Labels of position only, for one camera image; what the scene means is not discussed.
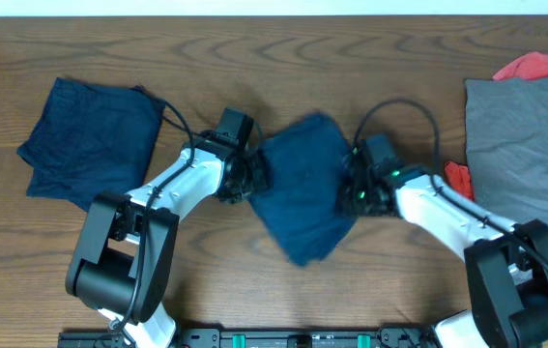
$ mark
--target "white wall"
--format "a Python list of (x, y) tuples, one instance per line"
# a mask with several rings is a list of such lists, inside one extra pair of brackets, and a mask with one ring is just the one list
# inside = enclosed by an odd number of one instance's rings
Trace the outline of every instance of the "white wall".
[(548, 0), (0, 0), (0, 15), (548, 15)]

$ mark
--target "navy blue cloth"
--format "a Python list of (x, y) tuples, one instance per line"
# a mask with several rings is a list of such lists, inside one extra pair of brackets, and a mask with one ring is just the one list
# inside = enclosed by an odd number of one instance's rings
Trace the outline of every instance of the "navy blue cloth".
[(350, 152), (338, 126), (329, 116), (307, 115), (260, 151), (270, 188), (249, 199), (252, 209), (292, 262), (324, 259), (355, 223), (335, 209)]
[(132, 89), (57, 78), (31, 137), (17, 153), (33, 168), (26, 194), (88, 211), (104, 189), (142, 185), (164, 101)]

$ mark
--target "gray cloth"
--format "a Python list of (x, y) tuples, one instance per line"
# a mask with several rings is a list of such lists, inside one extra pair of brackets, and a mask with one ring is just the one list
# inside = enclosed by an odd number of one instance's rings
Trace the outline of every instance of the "gray cloth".
[(476, 203), (518, 222), (548, 224), (548, 78), (465, 85)]

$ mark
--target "clothing pile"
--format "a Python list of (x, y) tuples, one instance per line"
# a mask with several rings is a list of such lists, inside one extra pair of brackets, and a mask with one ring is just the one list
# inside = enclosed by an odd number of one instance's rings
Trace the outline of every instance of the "clothing pile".
[(469, 168), (447, 163), (450, 184), (495, 214), (548, 224), (548, 55), (527, 54), (493, 81), (465, 86)]

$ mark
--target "wooden table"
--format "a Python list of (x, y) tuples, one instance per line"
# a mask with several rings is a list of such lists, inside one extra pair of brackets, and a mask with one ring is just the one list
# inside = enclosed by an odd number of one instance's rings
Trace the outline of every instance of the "wooden table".
[[(351, 137), (374, 103), (407, 97), (437, 115), (443, 159), (464, 161), (465, 78), (490, 78), (548, 52), (548, 17), (0, 18), (0, 347), (50, 347), (59, 332), (106, 321), (64, 280), (85, 213), (28, 198), (32, 169), (15, 153), (55, 77), (143, 84), (196, 130), (231, 105), (266, 135), (309, 109)], [(392, 107), (387, 132), (408, 160), (430, 162), (432, 133)], [(149, 178), (185, 136), (163, 126)], [(165, 306), (180, 322), (228, 328), (367, 328), (428, 323), (469, 307), (464, 265), (430, 235), (362, 218), (325, 261), (289, 264), (247, 203), (202, 202), (180, 226)]]

